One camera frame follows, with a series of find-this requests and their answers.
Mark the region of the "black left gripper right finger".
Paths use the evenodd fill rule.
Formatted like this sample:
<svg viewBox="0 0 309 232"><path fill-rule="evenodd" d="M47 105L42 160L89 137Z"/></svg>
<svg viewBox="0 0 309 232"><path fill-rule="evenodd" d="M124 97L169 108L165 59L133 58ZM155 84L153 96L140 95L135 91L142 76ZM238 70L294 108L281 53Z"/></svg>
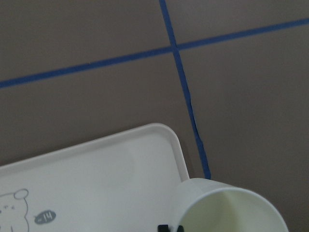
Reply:
<svg viewBox="0 0 309 232"><path fill-rule="evenodd" d="M182 225L179 225L177 228L177 232L184 232L184 228Z"/></svg>

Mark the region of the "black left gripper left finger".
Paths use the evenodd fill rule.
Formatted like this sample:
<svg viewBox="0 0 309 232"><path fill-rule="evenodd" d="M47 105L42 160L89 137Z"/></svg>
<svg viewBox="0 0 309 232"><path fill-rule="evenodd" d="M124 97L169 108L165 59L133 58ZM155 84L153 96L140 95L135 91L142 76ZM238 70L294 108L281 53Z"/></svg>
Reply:
<svg viewBox="0 0 309 232"><path fill-rule="evenodd" d="M161 224L157 226L158 232L169 232L169 226L167 224Z"/></svg>

